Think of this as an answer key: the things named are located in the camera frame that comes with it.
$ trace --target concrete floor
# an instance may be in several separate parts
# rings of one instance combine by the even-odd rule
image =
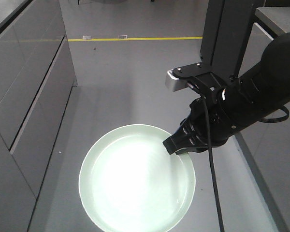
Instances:
[[[68,39],[202,36],[205,0],[60,0]],[[90,147],[110,130],[134,123],[170,133],[189,114],[195,94],[172,93],[166,71],[200,61],[201,40],[70,42],[78,79],[67,105],[36,205],[30,232],[100,232],[78,195],[78,174]],[[215,149],[227,232],[273,232],[243,155],[231,138]],[[217,232],[218,218],[207,153],[191,153],[197,184],[186,216],[172,232]]]

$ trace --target yellow tape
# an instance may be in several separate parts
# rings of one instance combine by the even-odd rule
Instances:
[[[84,42],[84,41],[149,41],[149,40],[200,40],[202,36],[195,37],[142,37],[142,38],[127,38],[127,39],[116,39],[116,38],[99,38],[99,39],[68,39],[69,42]]]

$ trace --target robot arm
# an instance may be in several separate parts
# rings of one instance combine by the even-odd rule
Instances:
[[[283,105],[290,101],[290,33],[275,38],[261,61],[231,84],[212,73],[209,65],[197,63],[168,71],[166,85],[173,91],[189,87],[205,99],[213,147],[278,109],[286,112],[283,119],[287,119],[289,112]],[[208,149],[202,98],[190,108],[190,115],[163,142],[169,154]]]

